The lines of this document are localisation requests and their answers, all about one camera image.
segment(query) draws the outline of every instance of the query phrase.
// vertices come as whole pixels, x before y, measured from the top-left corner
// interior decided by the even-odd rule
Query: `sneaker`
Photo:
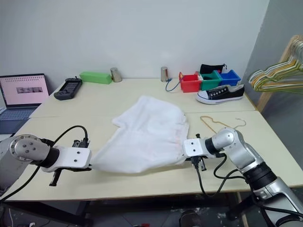
[[[244,84],[237,86],[222,85],[207,91],[199,91],[196,100],[205,104],[219,104],[231,100],[242,99]]]

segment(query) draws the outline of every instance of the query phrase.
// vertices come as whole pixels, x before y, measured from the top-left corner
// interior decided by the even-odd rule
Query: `blue cable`
[[[168,91],[168,92],[173,91],[173,90],[179,85],[179,83],[183,80],[184,77],[185,77],[185,76],[183,76],[183,77],[179,80],[179,82],[177,83],[177,85],[175,85],[175,87],[174,87],[173,89],[167,90],[167,86],[168,86],[169,82],[172,80],[172,78],[169,78],[169,80],[167,81],[167,84],[166,84],[166,86],[165,86],[165,90]]]

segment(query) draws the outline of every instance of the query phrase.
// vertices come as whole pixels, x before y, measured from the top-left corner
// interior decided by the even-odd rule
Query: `metal cup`
[[[169,80],[169,73],[166,66],[161,67],[161,81],[167,82]]]
[[[116,67],[111,68],[110,72],[112,74],[112,80],[114,82],[117,83],[117,82],[121,82],[122,81],[121,73],[119,72],[119,70]]]

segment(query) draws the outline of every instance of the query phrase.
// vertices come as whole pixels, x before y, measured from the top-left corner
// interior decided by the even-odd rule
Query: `shoe sole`
[[[239,99],[242,99],[242,98],[243,98],[243,96],[235,97],[235,98],[219,99],[219,100],[209,100],[209,99],[206,99],[206,98],[202,98],[199,95],[196,96],[197,101],[199,101],[201,103],[204,103],[204,104],[209,104],[209,105],[216,105],[216,104],[225,103],[225,102],[228,102],[228,101],[239,100]]]

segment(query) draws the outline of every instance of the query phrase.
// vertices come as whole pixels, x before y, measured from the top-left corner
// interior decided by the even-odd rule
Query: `laptop keyboard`
[[[3,113],[0,114],[0,121],[28,119],[30,114],[34,110],[35,109],[5,110]]]

